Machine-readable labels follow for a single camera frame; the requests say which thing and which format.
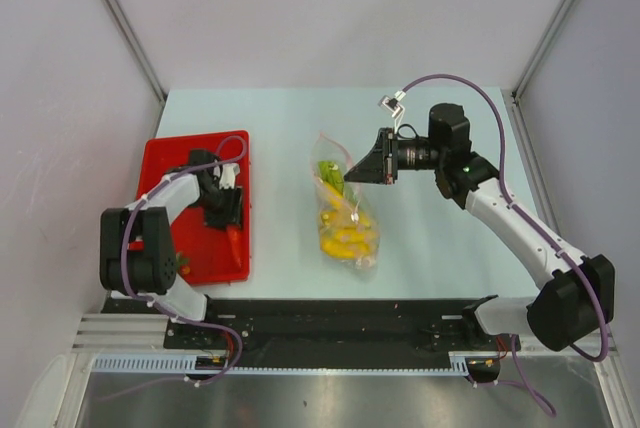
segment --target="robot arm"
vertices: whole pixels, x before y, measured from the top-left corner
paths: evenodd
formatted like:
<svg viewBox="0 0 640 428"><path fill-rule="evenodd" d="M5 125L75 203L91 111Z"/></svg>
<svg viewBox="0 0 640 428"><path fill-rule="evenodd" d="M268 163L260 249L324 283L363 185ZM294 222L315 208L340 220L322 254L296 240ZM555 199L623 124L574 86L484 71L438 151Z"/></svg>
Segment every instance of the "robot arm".
<svg viewBox="0 0 640 428"><path fill-rule="evenodd" d="M395 99L385 97L381 104L392 114L404 111ZM461 106L436 105L429 113L428 137L403 139L397 128L382 128L373 149L344 179L388 185L397 180L400 170L433 170L440 193L487 225L540 290L535 299L492 296L479 300L466 310L476 328L489 335L533 334L549 349L560 351L599 326L584 285L561 256L568 256L585 274L607 323L613 318L614 268L604 256L587 258L564 241L519 204L513 193L508 192L512 199L506 199L498 170L471 151L469 133ZM559 251L545 236L554 240Z"/></svg>
<svg viewBox="0 0 640 428"><path fill-rule="evenodd" d="M218 161L205 150L193 150L187 166ZM242 189L235 187L238 165L183 175L159 191L140 210L129 239L127 272L131 288L144 294L170 313L201 321L208 298L196 292L178 275L176 251L170 225L189 207L201 206L210 226L240 224ZM124 227L137 202L106 210L100 225L100 282L107 290L125 294L121 272Z"/></svg>

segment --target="metal surface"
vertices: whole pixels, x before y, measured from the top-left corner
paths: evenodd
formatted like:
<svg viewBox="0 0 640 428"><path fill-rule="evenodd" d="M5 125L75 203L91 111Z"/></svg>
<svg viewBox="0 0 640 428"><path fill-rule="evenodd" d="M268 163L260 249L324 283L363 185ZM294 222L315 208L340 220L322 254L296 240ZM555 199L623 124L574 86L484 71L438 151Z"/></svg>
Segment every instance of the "metal surface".
<svg viewBox="0 0 640 428"><path fill-rule="evenodd" d="M542 39L536 46L536 49L533 52L533 55L527 62L527 65L518 80L518 83L514 89L514 94L516 99L520 99L522 94L527 88L529 84L529 80L540 66L540 63L544 59L545 55L549 51L553 40L555 40L558 32L562 28L564 21L567 19L567 16L571 12L571 9L575 5L576 0L561 0L560 5L556 9L555 13L551 17L551 21L547 26L544 34L542 35Z"/></svg>
<svg viewBox="0 0 640 428"><path fill-rule="evenodd" d="M145 79L149 83L149 86L153 90L154 94L158 98L160 105L164 107L164 103L167 99L167 94L162 89L160 85L160 81L156 76L156 73L153 69L153 66L149 62L147 55L140 44L140 40L136 36L133 31L133 27L127 18L127 15L123 11L120 6L120 2L118 0L102 0L109 11L113 21L118 27L118 31L122 34L127 46L131 50L133 57L135 58L138 66L142 70L142 73L145 76Z"/></svg>
<svg viewBox="0 0 640 428"><path fill-rule="evenodd" d="M593 365L583 360L523 360L536 389L558 409L555 427L612 426ZM511 363L505 379L515 379ZM195 389L168 381L108 402L97 398L153 379L92 374L79 427L546 427L524 392L474 390L462 378L229 376Z"/></svg>

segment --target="red pepper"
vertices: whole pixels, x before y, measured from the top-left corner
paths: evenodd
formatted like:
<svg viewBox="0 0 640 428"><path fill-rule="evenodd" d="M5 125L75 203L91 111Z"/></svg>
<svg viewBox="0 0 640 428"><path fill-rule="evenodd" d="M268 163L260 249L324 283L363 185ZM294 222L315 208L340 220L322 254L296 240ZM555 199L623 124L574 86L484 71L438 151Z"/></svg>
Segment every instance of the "red pepper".
<svg viewBox="0 0 640 428"><path fill-rule="evenodd" d="M231 254L238 268L242 268L242 231L237 225L227 225L227 236L231 243Z"/></svg>

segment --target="black bracket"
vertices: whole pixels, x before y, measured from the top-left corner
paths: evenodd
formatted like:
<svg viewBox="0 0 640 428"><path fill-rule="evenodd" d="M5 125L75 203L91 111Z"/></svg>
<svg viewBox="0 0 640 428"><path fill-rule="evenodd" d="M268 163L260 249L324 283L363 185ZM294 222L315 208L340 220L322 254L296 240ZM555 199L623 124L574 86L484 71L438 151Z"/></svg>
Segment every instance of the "black bracket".
<svg viewBox="0 0 640 428"><path fill-rule="evenodd" d="M398 138L392 128L380 128L373 148L344 175L355 183L392 185L398 179Z"/></svg>
<svg viewBox="0 0 640 428"><path fill-rule="evenodd" d="M208 150L191 150L187 166L198 166L220 161L220 157ZM242 187L220 188L220 177L210 168L195 172L200 187L200 198L191 207L202 206L204 224L224 230L227 225L242 226Z"/></svg>
<svg viewBox="0 0 640 428"><path fill-rule="evenodd" d="M105 210L100 217L100 283L106 290L124 294L120 250L131 211L126 208ZM127 251L127 273L135 293L144 291L164 295L173 285L176 252L173 247L167 210L154 207L138 213L129 243L143 240L142 250Z"/></svg>
<svg viewBox="0 0 640 428"><path fill-rule="evenodd" d="M580 269L593 287L606 323L613 319L615 269L603 255L585 258ZM598 328L593 303L573 271L555 272L529 306L527 321L540 342L553 351L565 349Z"/></svg>

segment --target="red tray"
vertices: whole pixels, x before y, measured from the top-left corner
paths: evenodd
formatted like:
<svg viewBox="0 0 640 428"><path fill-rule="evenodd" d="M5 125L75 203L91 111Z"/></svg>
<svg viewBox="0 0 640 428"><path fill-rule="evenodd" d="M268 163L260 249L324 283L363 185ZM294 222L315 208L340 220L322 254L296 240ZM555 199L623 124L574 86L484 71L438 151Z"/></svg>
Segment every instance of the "red tray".
<svg viewBox="0 0 640 428"><path fill-rule="evenodd" d="M249 197L249 133L229 131L207 135L180 136L175 138L156 138L149 140L144 150L138 197L147 193L158 184L162 175L171 168L184 165L189 150L206 149L217 152L222 140L231 135L240 136L247 143L246 155L238 161L240 174L236 177L236 186L242 186L243 222L241 231L242 266L233 261L231 244L225 230L217 230L204 225L202 208L187 208L171 225L171 234L176 253L188 258L188 270L181 275L190 285L244 281L249 277L250 262L250 197ZM239 141L229 141L218 155L228 159L240 154Z"/></svg>

